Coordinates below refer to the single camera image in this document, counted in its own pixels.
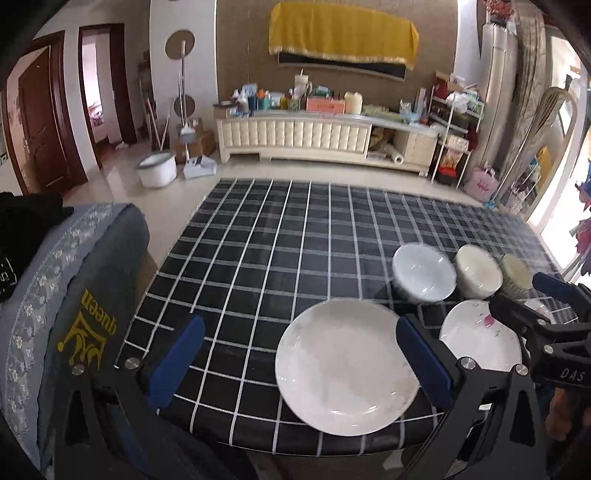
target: doorway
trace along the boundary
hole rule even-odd
[[[118,144],[137,143],[125,72],[124,24],[80,27],[78,56],[88,135],[103,168]]]
[[[87,182],[67,110],[64,36],[33,40],[2,91],[8,155],[25,194],[64,194]]]

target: black cloth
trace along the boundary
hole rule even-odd
[[[10,298],[47,232],[73,212],[58,194],[0,193],[0,301]]]

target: dustpan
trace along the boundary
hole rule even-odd
[[[183,167],[186,179],[207,177],[216,174],[217,163],[214,159],[201,155],[189,158]]]

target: paper towel roll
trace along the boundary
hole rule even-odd
[[[397,164],[404,163],[404,157],[402,154],[394,148],[393,145],[387,144],[386,145],[386,154],[390,157],[390,159]]]

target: white bowl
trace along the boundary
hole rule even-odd
[[[394,284],[412,303],[445,300],[456,288],[456,271],[447,256],[425,244],[404,244],[392,259]]]
[[[466,299],[488,298],[503,285],[503,272],[482,248],[464,245],[457,251],[453,262],[457,287]]]

